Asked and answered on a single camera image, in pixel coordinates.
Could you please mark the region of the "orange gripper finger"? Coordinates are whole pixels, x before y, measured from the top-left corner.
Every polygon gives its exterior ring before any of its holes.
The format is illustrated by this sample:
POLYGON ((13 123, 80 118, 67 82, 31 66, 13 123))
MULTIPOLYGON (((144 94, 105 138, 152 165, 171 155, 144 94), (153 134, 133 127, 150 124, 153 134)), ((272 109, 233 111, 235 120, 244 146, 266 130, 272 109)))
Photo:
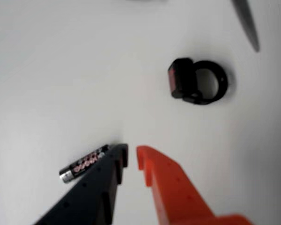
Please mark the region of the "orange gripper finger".
POLYGON ((216 216, 182 167, 149 146, 136 148, 138 167, 150 187, 161 225, 249 225, 241 215, 216 216))

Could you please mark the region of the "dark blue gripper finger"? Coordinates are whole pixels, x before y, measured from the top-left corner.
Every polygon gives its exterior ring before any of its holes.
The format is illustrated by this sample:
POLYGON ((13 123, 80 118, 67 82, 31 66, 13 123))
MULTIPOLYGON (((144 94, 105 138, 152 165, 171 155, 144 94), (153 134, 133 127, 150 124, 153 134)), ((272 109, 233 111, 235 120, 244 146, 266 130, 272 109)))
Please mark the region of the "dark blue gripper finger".
POLYGON ((117 187, 127 166, 128 144, 113 146, 36 224, 111 225, 117 187))

